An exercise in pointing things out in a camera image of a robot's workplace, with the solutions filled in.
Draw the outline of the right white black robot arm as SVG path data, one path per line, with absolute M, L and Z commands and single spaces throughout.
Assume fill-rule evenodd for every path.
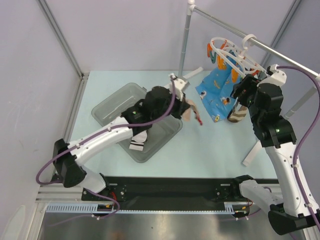
M 233 87 L 230 96 L 249 109 L 254 134 L 272 162 L 282 194 L 277 197 L 251 176 L 242 175 L 233 178 L 231 196 L 237 201 L 252 200 L 267 214 L 278 235 L 319 226 L 320 206 L 301 167 L 294 129 L 280 115 L 281 88 L 248 74 Z

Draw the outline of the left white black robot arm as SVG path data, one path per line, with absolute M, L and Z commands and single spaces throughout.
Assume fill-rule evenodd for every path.
M 101 173 L 84 167 L 85 163 L 102 150 L 130 139 L 171 115 L 181 119 L 191 106 L 185 93 L 177 87 L 155 86 L 145 98 L 123 111 L 109 124 L 74 142 L 59 139 L 54 143 L 53 165 L 65 188 L 81 186 L 99 200 L 110 195 L 110 187 Z

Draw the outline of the white black striped sock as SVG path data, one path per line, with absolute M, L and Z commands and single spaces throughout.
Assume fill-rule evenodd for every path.
M 136 141 L 131 141 L 130 145 L 129 145 L 129 149 L 130 150 L 134 150 L 134 151 L 143 151 L 144 150 L 144 142 L 136 142 Z

